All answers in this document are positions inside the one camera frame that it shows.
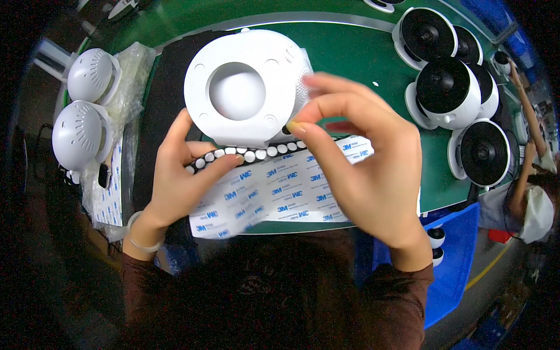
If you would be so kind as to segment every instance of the yellow floor line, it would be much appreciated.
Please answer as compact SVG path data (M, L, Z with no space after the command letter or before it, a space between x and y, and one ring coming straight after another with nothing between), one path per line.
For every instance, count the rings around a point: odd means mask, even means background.
M484 277L484 275L486 273L488 273L488 271L490 271L490 269L496 265L496 263L502 258L502 256L506 253L506 251L510 248L511 246L511 242L508 242L508 244L506 245L506 247L498 254L498 256L488 265L486 266L486 268L484 270L482 270L482 272L476 276L475 278L472 279L472 281L470 281L467 286L465 287L465 290L468 290L470 287L474 286L475 283L477 283L478 281L480 281L480 279L482 277Z

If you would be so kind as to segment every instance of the brown sleeve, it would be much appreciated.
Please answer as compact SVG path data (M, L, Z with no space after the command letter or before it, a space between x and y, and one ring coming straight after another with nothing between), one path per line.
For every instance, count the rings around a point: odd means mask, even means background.
M433 264L417 272L380 265L364 284L359 333L364 348L420 349Z
M155 306L172 276L155 266L123 254L124 313L127 324L154 316Z

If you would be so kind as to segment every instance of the fingernail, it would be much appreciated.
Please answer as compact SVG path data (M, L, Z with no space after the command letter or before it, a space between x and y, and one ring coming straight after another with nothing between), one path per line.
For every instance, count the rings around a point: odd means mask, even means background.
M286 128L288 128L288 130L292 134L293 134L294 131L299 132L299 133L305 133L305 127L302 123L288 122L288 124L286 124Z
M235 156L235 159L237 159L237 163L239 165L243 164L243 162L245 161L245 157L243 157L242 155Z

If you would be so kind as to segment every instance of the green workbench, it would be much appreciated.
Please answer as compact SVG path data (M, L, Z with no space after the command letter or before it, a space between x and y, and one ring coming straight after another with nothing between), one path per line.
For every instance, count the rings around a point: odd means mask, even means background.
M454 11L452 6L465 17ZM111 53L121 51L134 41L157 47L185 33L201 27L247 17L252 28L270 29L287 35L300 47L306 48L315 71L325 71L358 81L379 94L402 117L412 121L404 103L404 91L413 82L418 71L410 68L397 55L391 39L390 26L395 24L409 7L425 6L446 16L453 24L469 29L479 39L485 58L492 52L489 38L492 34L486 27L462 7L458 1L407 0L395 5L393 14L374 10L359 0L348 1L180 1L162 0L147 11L139 13L128 22L119 24L120 32L105 43L95 43ZM384 30L349 24L326 22L291 22L256 25L258 23L283 22L293 17L293 11L334 12L379 20ZM259 22L258 15L276 12L277 20ZM309 17L316 13L309 12ZM297 18L305 17L298 13ZM512 113L519 106L508 102ZM456 180L447 163L447 143L451 131L437 128L420 129L422 140L422 185L421 212L428 212L466 200L470 181ZM327 230L348 226L347 223L284 223L264 222L249 233L280 233L297 231Z

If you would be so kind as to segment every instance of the red box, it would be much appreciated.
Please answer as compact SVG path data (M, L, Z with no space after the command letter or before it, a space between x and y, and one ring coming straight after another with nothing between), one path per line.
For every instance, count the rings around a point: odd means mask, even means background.
M508 243L509 240L511 240L512 237L506 231L489 229L488 230L488 238L493 240L494 242L505 244L505 243Z

